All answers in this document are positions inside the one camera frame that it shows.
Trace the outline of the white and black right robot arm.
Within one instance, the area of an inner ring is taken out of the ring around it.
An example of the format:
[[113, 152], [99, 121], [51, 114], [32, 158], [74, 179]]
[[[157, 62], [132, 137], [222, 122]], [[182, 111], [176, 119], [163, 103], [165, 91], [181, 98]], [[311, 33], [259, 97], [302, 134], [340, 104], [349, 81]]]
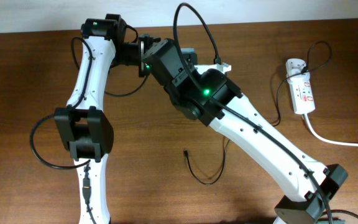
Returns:
[[276, 223], [332, 219], [329, 201], [347, 172], [308, 156], [259, 115], [227, 77], [230, 65], [187, 62], [171, 39], [154, 43], [141, 59], [178, 111], [230, 139], [276, 181], [285, 194], [275, 207]]

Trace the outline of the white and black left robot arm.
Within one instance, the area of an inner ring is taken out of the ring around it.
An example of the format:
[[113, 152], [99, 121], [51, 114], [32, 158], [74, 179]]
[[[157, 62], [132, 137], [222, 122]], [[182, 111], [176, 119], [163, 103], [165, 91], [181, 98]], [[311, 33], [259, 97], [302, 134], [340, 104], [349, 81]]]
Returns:
[[80, 188], [80, 223], [110, 223], [106, 196], [106, 166], [114, 142], [114, 130], [104, 114], [108, 74], [118, 65], [134, 65], [147, 79], [148, 66], [141, 61], [159, 37], [142, 34], [125, 42], [129, 25], [119, 14], [87, 19], [81, 26], [83, 53], [78, 78], [64, 108], [57, 108], [55, 124], [64, 148], [73, 159]]

